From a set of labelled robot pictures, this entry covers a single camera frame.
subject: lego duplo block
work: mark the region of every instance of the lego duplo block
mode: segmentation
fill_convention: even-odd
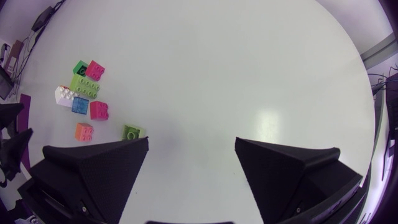
[[[58,86],[55,90],[55,101],[58,105],[72,107],[73,99],[76,96],[79,96],[79,94],[65,88],[64,86]]]
[[[90,119],[103,121],[109,118],[108,105],[100,101],[90,103]]]
[[[83,77],[86,76],[86,69],[88,67],[88,64],[84,61],[79,61],[75,68],[73,69],[73,74],[78,74]]]
[[[73,99],[72,112],[87,114],[87,108],[88,108],[88,100],[80,97],[75,97]]]
[[[133,126],[133,125],[124,125],[122,140],[132,140],[137,138],[143,138],[145,136],[145,130],[143,128]]]
[[[105,68],[98,65],[95,61],[91,61],[86,69],[86,75],[95,81],[100,80],[102,74],[105,72]]]
[[[74,74],[69,89],[95,99],[97,97],[98,90],[100,90],[100,86],[81,75]]]
[[[86,123],[77,123],[75,131],[75,139],[78,141],[91,141],[93,138],[94,128]]]

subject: white table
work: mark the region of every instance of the white table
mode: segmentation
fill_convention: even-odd
[[[106,68],[108,121],[55,104],[79,60]],[[354,44],[315,1],[67,1],[36,45],[21,92],[32,96],[32,165],[44,145],[117,141],[146,128],[149,152],[121,223],[261,223],[235,137],[341,149],[365,176],[373,98]]]

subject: pink lego block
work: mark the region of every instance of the pink lego block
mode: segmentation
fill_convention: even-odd
[[[91,102],[90,118],[98,121],[107,120],[109,118],[108,105],[100,101]]]
[[[77,123],[75,131],[75,139],[78,141],[91,141],[94,129],[86,123]]]
[[[86,76],[94,79],[95,81],[100,80],[101,75],[104,73],[105,68],[98,65],[95,61],[91,61],[86,69]]]

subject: transparent blue block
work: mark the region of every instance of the transparent blue block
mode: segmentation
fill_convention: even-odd
[[[87,114],[87,108],[88,108],[88,100],[80,97],[74,97],[72,104],[72,112]]]

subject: lime green lego block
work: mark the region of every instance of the lime green lego block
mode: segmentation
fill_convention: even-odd
[[[132,140],[143,137],[145,137],[145,129],[133,125],[124,125],[122,140]]]
[[[88,78],[74,74],[72,82],[69,85],[69,89],[76,93],[95,99],[97,97],[98,90],[100,90],[100,86]]]
[[[84,61],[79,61],[75,68],[73,69],[73,74],[78,74],[83,77],[86,76],[86,69],[88,67],[88,64]]]

